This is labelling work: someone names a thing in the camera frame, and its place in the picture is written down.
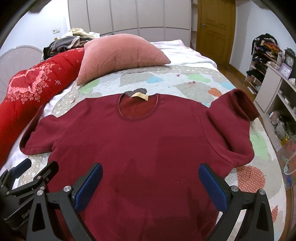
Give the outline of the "black table clock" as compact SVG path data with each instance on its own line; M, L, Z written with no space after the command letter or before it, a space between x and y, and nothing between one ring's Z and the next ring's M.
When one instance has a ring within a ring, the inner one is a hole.
M293 69L294 67L295 59L296 59L295 52L290 48L285 49L284 63L288 65L291 69Z

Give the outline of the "round pink headboard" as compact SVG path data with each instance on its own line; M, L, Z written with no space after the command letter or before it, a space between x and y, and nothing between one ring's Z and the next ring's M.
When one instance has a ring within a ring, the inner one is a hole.
M17 46L1 55L1 102L3 101L10 78L21 70L29 69L41 61L43 51L34 46Z

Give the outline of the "red floral quilt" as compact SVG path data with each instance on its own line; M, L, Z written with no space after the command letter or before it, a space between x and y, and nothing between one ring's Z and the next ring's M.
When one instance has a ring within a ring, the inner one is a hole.
M22 70L10 79L1 103L1 165L6 163L15 141L40 106L77 78L83 56L83 48L71 49Z

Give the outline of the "white shelf unit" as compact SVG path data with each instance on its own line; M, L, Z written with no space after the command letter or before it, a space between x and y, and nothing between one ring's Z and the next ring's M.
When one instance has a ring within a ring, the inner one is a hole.
M295 86L272 66L255 97L266 133L276 151L282 147L284 133L295 135Z

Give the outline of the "heart patterned bedspread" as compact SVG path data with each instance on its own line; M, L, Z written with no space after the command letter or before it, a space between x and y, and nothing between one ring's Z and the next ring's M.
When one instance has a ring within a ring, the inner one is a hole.
M71 84L46 105L44 115L61 116L85 98L95 98L145 88L148 94L170 94L189 98L209 106L234 86L209 64L146 67L112 73L88 84ZM226 177L229 184L242 191L259 188L267 192L273 216L274 238L279 240L285 229L287 199L275 150L259 120L252 122L250 140L254 149L251 163L238 167Z

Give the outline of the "grey wardrobe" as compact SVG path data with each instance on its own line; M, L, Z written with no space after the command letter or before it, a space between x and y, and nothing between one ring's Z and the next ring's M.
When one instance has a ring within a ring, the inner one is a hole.
M70 26L101 36L128 33L149 42L182 40L195 48L196 1L68 1Z

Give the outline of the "pink corduroy pillow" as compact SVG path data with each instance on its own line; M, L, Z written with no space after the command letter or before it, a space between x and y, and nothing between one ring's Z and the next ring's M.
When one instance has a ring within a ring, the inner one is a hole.
M132 34L116 34L94 39L84 45L84 56L77 85L120 70L163 66L170 59L144 38Z

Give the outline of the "dark red sweater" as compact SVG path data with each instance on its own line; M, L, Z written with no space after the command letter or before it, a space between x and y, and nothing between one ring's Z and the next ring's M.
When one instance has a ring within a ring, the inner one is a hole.
M60 117L36 117L20 149L49 153L56 192L93 163L103 178L83 220L96 240L205 240L218 211L198 177L207 163L221 177L252 161L250 123L258 111L239 89L210 106L173 95L148 100L87 98Z

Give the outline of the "brown wooden door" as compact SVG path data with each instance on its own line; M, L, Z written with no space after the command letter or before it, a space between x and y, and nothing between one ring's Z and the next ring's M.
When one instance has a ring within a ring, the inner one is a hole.
M197 51L214 60L216 64L228 64L233 47L235 23L235 1L198 1Z

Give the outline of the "white blanket sheet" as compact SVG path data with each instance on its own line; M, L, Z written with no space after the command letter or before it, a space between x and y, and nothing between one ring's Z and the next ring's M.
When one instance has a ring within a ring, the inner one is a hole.
M186 47L181 40L153 42L153 45L166 54L166 56L171 60L171 65L200 67L215 71L218 70L216 63L213 60L202 56L199 52L189 47ZM66 85L62 91L53 96L49 102L44 104L44 110L41 114L41 118L52 114L53 111L58 108L58 105L65 104L65 96L69 95L69 92L71 92L74 88L77 88L75 80ZM20 160L25 157L19 150L20 139L21 137L18 137L15 140L9 155L4 161L1 161L1 168L5 169L16 166Z

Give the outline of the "cluttered shoe rack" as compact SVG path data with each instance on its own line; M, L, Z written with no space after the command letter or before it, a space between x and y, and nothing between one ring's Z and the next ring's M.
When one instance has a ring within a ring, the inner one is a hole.
M245 83L249 91L257 95L264 78L268 65L277 68L281 61L282 50L274 36L265 33L252 41L251 62L246 72Z

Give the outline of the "pile of clothes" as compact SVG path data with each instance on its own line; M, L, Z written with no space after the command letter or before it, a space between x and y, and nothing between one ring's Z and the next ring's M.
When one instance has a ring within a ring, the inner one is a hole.
M43 49L42 60L45 61L59 53L66 52L75 48L82 48L84 45L96 38L100 38L100 33L85 32L82 28L72 28L62 37L55 38L48 47Z

